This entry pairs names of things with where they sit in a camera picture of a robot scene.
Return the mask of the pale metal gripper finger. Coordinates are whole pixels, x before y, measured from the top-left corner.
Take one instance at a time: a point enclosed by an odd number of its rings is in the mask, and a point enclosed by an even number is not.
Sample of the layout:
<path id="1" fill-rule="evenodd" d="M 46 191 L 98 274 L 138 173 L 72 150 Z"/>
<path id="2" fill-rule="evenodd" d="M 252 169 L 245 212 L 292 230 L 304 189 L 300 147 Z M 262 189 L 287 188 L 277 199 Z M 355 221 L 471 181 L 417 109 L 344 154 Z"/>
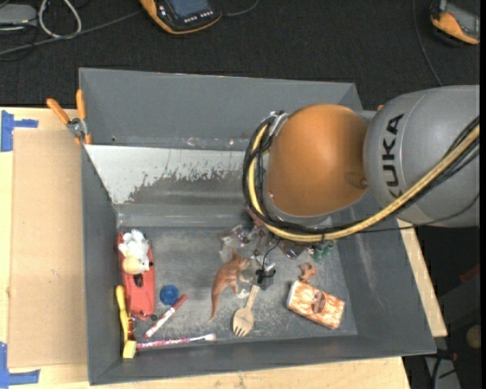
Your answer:
<path id="1" fill-rule="evenodd" d="M 247 245 L 250 243 L 249 233 L 243 228 L 241 224 L 238 224 L 230 229 L 231 235 L 234 237 L 234 240 L 237 241 L 240 245 Z"/>
<path id="2" fill-rule="evenodd" d="M 223 237 L 221 241 L 220 259 L 223 263 L 227 263 L 232 259 L 233 251 L 240 248 L 240 242 L 234 237 Z"/>

